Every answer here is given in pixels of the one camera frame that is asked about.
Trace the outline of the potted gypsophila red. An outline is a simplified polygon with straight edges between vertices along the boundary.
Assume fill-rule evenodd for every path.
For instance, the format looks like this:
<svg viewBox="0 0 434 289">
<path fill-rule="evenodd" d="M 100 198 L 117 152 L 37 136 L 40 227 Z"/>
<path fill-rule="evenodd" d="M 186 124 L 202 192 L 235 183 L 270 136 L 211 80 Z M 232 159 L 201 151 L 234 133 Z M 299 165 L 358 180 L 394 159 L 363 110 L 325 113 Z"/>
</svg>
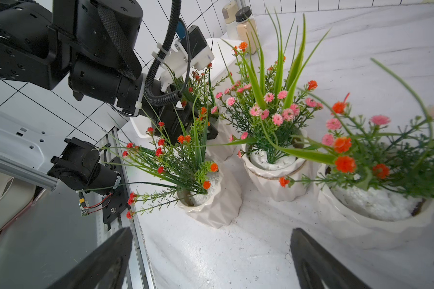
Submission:
<svg viewBox="0 0 434 289">
<path fill-rule="evenodd" d="M 207 133 L 207 154 L 215 160 L 225 161 L 230 158 L 234 146 L 225 146 L 233 130 L 226 124 L 223 116 L 223 105 L 219 102 L 224 99 L 224 90 L 219 86 L 227 82 L 229 77 L 223 74 L 213 74 L 213 63 L 204 70 L 194 68 L 190 74 L 176 77 L 173 75 L 173 84 L 181 88 L 185 86 L 182 95 L 182 104 L 192 102 L 202 106 L 201 112 L 208 118 L 210 126 Z"/>
</svg>

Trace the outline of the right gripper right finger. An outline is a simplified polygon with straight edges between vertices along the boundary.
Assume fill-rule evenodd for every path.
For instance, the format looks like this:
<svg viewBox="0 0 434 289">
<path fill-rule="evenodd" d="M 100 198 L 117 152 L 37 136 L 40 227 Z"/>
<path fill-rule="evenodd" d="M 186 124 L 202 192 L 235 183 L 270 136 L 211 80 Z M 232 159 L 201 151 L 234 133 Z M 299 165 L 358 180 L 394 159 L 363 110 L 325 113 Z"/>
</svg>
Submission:
<svg viewBox="0 0 434 289">
<path fill-rule="evenodd" d="M 290 247 L 302 289 L 367 289 L 369 287 L 305 230 L 301 228 L 292 230 Z"/>
</svg>

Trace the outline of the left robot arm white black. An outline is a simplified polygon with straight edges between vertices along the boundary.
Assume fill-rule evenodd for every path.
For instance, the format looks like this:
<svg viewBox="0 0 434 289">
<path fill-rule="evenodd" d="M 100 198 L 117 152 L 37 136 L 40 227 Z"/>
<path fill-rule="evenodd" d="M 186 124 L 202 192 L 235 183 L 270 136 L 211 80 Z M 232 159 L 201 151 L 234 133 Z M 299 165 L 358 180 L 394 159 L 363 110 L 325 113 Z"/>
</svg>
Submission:
<svg viewBox="0 0 434 289">
<path fill-rule="evenodd" d="M 189 122 L 190 79 L 211 66 L 212 50 L 200 29 L 180 18 L 172 3 L 163 43 L 147 73 L 135 55 L 143 9 L 136 1 L 0 1 L 0 79 L 53 90 L 68 80 L 77 101 L 92 98 L 125 118 L 162 119 L 178 134 Z"/>
</svg>

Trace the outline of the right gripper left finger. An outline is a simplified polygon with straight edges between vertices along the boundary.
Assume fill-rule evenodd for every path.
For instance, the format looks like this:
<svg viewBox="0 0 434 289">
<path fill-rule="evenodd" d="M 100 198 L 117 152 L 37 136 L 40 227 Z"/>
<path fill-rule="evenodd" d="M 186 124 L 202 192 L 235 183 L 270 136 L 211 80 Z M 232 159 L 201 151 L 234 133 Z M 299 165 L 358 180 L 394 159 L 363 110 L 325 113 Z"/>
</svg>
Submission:
<svg viewBox="0 0 434 289">
<path fill-rule="evenodd" d="M 115 232 L 51 289 L 121 289 L 127 273 L 133 235 L 130 228 Z"/>
</svg>

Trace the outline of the potted gypsophila red-orange front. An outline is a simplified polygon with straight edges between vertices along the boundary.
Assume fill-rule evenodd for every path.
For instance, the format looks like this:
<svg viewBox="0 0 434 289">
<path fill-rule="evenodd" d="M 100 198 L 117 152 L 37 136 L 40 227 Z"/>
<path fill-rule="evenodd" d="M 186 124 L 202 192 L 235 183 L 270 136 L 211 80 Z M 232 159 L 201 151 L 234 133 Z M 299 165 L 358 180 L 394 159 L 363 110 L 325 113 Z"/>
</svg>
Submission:
<svg viewBox="0 0 434 289">
<path fill-rule="evenodd" d="M 228 226 L 238 217 L 241 188 L 225 166 L 206 155 L 209 126 L 201 112 L 191 133 L 183 132 L 176 144 L 163 134 L 155 136 L 149 127 L 149 147 L 133 142 L 118 146 L 125 166 L 153 177 L 152 182 L 143 181 L 144 185 L 158 187 L 154 192 L 131 192 L 127 218 L 171 205 L 178 205 L 189 217 L 212 228 Z"/>
</svg>

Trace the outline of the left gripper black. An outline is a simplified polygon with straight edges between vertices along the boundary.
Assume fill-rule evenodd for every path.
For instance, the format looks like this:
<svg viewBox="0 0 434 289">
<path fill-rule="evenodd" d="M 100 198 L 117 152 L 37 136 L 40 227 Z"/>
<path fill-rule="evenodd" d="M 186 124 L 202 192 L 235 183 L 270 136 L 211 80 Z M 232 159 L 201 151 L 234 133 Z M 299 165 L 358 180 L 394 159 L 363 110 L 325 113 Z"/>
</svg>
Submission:
<svg viewBox="0 0 434 289">
<path fill-rule="evenodd" d="M 191 133 L 192 124 L 201 116 L 200 104 L 188 102 L 184 108 L 177 108 L 169 104 L 153 106 L 145 98 L 142 100 L 141 115 L 151 121 L 155 136 L 165 135 L 174 145 L 178 137 L 185 133 Z"/>
</svg>

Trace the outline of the potted gypsophila pink centre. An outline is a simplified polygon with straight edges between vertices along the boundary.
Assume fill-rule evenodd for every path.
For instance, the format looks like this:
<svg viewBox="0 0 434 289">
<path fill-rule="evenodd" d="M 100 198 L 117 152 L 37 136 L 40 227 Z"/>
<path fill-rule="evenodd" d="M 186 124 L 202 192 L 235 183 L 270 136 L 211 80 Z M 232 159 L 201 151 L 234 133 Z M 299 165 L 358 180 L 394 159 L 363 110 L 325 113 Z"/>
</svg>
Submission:
<svg viewBox="0 0 434 289">
<path fill-rule="evenodd" d="M 239 133 L 230 137 L 230 143 L 242 146 L 238 155 L 255 187 L 273 201 L 291 202 L 306 194 L 302 178 L 311 173 L 311 163 L 290 151 L 309 147 L 306 123 L 323 105 L 308 95 L 318 88 L 315 80 L 299 82 L 310 60 L 305 56 L 306 31 L 290 28 L 301 41 L 285 67 L 289 39 L 282 36 L 278 15 L 270 18 L 277 41 L 276 61 L 266 66 L 264 51 L 259 48 L 259 64 L 254 64 L 250 51 L 260 44 L 254 33 L 232 47 L 241 78 L 230 79 L 231 86 L 220 95 L 221 105 L 224 120 Z"/>
</svg>

